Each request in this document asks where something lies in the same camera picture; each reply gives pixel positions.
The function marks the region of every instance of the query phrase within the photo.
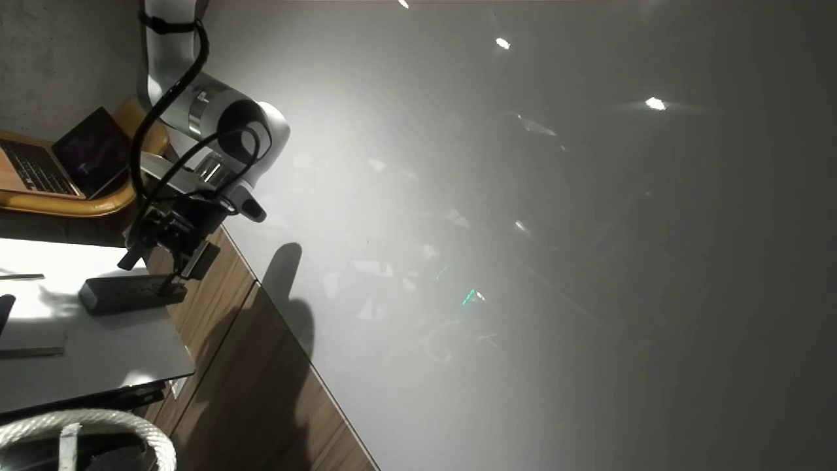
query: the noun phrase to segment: laptop screen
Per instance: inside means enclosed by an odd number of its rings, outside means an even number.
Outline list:
[[[101,197],[128,176],[128,136],[106,107],[69,132],[52,154],[85,197]]]

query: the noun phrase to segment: white cable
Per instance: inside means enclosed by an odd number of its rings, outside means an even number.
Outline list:
[[[74,421],[74,424],[60,430],[60,438],[59,438],[59,471],[76,471],[80,431],[81,431],[80,421]]]
[[[178,469],[177,445],[153,421],[123,413],[123,410],[107,410],[107,408],[52,410],[52,413],[6,424],[0,426],[0,450],[16,442],[55,435],[69,424],[81,424],[85,430],[114,430],[114,426],[128,430],[154,450],[160,471]]]

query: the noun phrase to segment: wooden floor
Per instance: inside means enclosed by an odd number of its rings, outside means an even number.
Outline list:
[[[378,469],[228,235],[214,244],[222,253],[207,281],[171,308],[197,378],[146,416],[195,471]]]

